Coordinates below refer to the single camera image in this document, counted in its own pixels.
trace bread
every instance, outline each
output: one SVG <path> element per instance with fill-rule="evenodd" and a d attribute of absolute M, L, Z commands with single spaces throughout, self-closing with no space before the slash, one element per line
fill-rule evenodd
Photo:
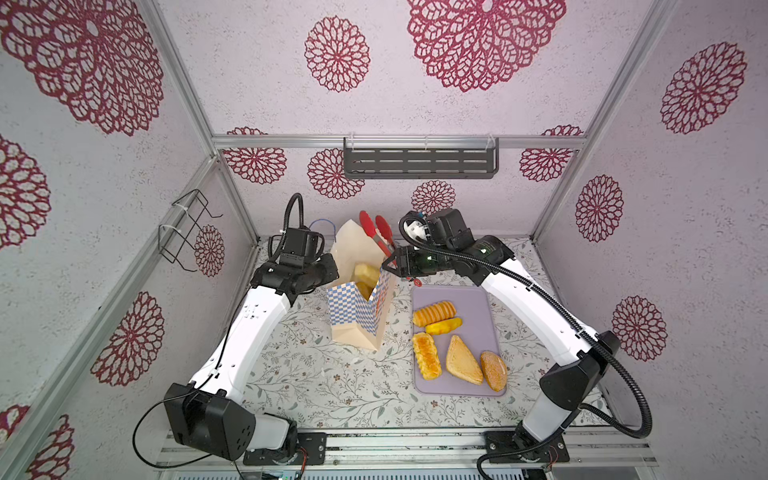
<path fill-rule="evenodd" d="M 456 317 L 447 320 L 441 320 L 437 323 L 430 323 L 424 330 L 429 335 L 442 335 L 443 333 L 450 333 L 453 330 L 458 329 L 462 325 L 462 319 Z"/>
<path fill-rule="evenodd" d="M 363 282 L 373 290 L 379 282 L 379 268 L 368 263 L 355 263 L 352 281 L 355 283 Z"/>
<path fill-rule="evenodd" d="M 501 392 L 507 386 L 507 366 L 504 360 L 493 352 L 483 352 L 480 354 L 480 364 L 491 390 Z"/>
<path fill-rule="evenodd" d="M 424 332 L 416 333 L 413 336 L 413 352 L 416 354 L 416 361 L 419 363 L 424 380 L 434 380 L 442 374 L 437 347 L 431 335 Z"/>
<path fill-rule="evenodd" d="M 371 293 L 373 293 L 373 288 L 371 288 L 371 286 L 368 285 L 368 283 L 364 283 L 364 282 L 358 282 L 358 283 L 355 283 L 355 285 L 357 285 L 357 289 L 360 290 L 360 295 L 362 295 L 364 299 L 370 300 Z"/>
<path fill-rule="evenodd" d="M 482 384 L 482 372 L 480 365 L 469 351 L 469 348 L 462 342 L 458 335 L 451 337 L 451 346 L 448 347 L 448 358 L 445 359 L 445 367 L 456 377 L 475 385 Z"/>
<path fill-rule="evenodd" d="M 430 323 L 437 323 L 456 316 L 456 307 L 448 300 L 425 306 L 413 313 L 413 324 L 416 326 L 427 326 Z"/>

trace metal rail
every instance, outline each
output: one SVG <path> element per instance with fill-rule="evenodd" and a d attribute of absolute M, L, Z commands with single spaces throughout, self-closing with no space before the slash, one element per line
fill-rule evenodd
<path fill-rule="evenodd" d="M 451 429 L 305 429 L 300 432 L 326 432 L 325 465 L 313 470 L 402 469 L 402 468 L 474 468 L 480 455 L 485 454 L 483 433 L 503 428 Z M 571 456 L 568 467 L 654 467 L 656 457 L 645 440 L 627 437 L 612 427 L 570 427 L 564 442 Z M 169 434 L 158 458 L 160 464 L 185 462 L 200 456 L 200 452 L 177 444 Z M 544 463 L 488 464 L 494 468 L 536 468 Z M 231 468 L 231 462 L 209 457 L 177 471 L 216 471 Z M 283 470 L 299 467 L 280 466 Z M 261 470 L 261 467 L 240 466 L 240 470 Z"/>
<path fill-rule="evenodd" d="M 500 148 L 570 148 L 579 149 L 587 141 L 584 136 L 553 135 L 223 135 L 213 136 L 216 148 L 464 148 L 493 147 L 498 138 Z"/>

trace floral tablecloth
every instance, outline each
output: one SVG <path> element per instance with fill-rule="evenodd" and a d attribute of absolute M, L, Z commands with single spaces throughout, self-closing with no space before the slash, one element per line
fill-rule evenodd
<path fill-rule="evenodd" d="M 528 272 L 551 289 L 529 240 L 506 242 Z M 260 252 L 260 262 L 266 251 Z M 422 278 L 433 285 L 471 285 L 453 272 Z M 413 385 L 411 288 L 400 280 L 387 317 L 380 351 L 372 352 L 331 340 L 325 289 L 301 296 L 275 328 L 250 374 L 245 398 L 254 412 L 296 420 L 300 428 L 456 427 L 515 425 L 533 406 L 538 380 L 552 361 L 533 333 L 493 296 L 491 304 L 502 358 L 507 364 L 504 396 L 479 399 L 431 396 Z M 587 402 L 607 410 L 595 389 Z M 577 425 L 602 421 L 582 412 Z"/>

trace mounting plate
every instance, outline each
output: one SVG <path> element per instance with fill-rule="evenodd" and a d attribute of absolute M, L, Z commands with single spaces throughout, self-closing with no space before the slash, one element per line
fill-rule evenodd
<path fill-rule="evenodd" d="M 300 433 L 298 446 L 296 447 L 297 453 L 290 458 L 287 462 L 284 462 L 282 458 L 276 458 L 279 456 L 274 450 L 261 449 L 254 450 L 252 452 L 245 452 L 243 457 L 243 465 L 248 466 L 275 466 L 275 465 L 301 465 L 304 461 L 304 456 L 298 451 L 298 447 L 304 447 L 309 456 L 306 458 L 307 465 L 322 465 L 326 461 L 326 438 L 328 434 L 317 433 Z"/>
<path fill-rule="evenodd" d="M 513 452 L 518 449 L 518 446 L 513 441 L 515 437 L 514 430 L 508 432 L 486 432 L 483 436 L 485 437 L 485 451 L 487 453 Z M 541 450 L 539 460 L 531 460 L 531 462 L 549 463 L 551 461 L 550 454 L 555 458 L 554 463 L 569 462 L 571 460 L 568 449 L 565 447 L 565 442 L 563 442 L 563 435 L 558 436 L 549 447 Z M 518 459 L 518 456 L 511 456 L 491 458 L 489 461 L 490 463 L 513 463 L 518 461 Z"/>

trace triangular bread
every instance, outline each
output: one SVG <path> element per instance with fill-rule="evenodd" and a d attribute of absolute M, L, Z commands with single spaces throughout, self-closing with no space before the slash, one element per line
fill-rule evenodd
<path fill-rule="evenodd" d="M 469 348 L 462 342 L 458 335 L 451 337 L 451 346 L 448 347 L 448 358 L 445 360 L 445 367 L 453 375 L 462 380 L 482 384 L 482 371 L 480 365 L 469 351 Z"/>

